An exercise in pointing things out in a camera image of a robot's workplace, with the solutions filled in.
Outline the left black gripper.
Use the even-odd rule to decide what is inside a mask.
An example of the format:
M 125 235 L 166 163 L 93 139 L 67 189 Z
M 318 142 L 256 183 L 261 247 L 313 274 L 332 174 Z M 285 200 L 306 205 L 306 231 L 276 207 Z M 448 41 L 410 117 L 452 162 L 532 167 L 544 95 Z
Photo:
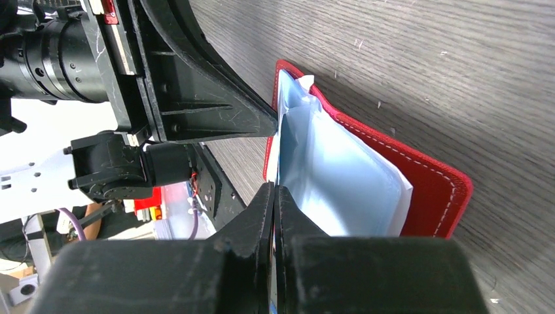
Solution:
M 275 110 L 208 43 L 188 1 L 130 1 L 143 76 L 112 57 L 104 30 L 84 1 L 48 15 L 39 1 L 19 14 L 1 2 L 1 135 L 27 126 L 11 100 L 110 102 L 127 143 L 197 143 L 268 137 Z

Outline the red card holder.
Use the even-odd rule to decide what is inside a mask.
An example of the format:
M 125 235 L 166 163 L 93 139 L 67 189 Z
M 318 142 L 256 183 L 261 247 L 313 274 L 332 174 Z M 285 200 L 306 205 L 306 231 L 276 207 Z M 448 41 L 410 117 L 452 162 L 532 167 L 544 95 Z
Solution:
M 473 193 L 463 172 L 335 108 L 286 60 L 276 62 L 262 176 L 286 187 L 331 236 L 448 239 Z

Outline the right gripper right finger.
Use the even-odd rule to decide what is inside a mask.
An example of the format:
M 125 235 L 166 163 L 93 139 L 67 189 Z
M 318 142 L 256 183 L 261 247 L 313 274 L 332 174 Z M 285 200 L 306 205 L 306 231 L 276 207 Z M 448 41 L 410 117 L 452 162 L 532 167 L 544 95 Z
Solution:
M 276 188 L 278 313 L 487 313 L 469 261 L 451 240 L 334 237 Z

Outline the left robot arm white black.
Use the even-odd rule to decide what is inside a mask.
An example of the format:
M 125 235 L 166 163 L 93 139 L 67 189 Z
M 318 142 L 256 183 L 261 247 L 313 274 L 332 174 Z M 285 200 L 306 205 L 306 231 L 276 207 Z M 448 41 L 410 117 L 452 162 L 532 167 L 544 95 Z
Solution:
M 12 220 L 70 205 L 148 198 L 191 176 L 187 146 L 266 137 L 276 112 L 208 43 L 188 1 L 1 2 L 1 134 L 13 99 L 109 102 L 117 127 L 1 172 Z

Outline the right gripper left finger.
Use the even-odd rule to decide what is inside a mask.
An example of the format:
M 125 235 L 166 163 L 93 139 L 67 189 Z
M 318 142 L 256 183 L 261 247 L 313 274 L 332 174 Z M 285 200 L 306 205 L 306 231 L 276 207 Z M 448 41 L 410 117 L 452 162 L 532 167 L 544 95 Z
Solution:
M 274 185 L 201 240 L 68 245 L 29 313 L 269 313 Z

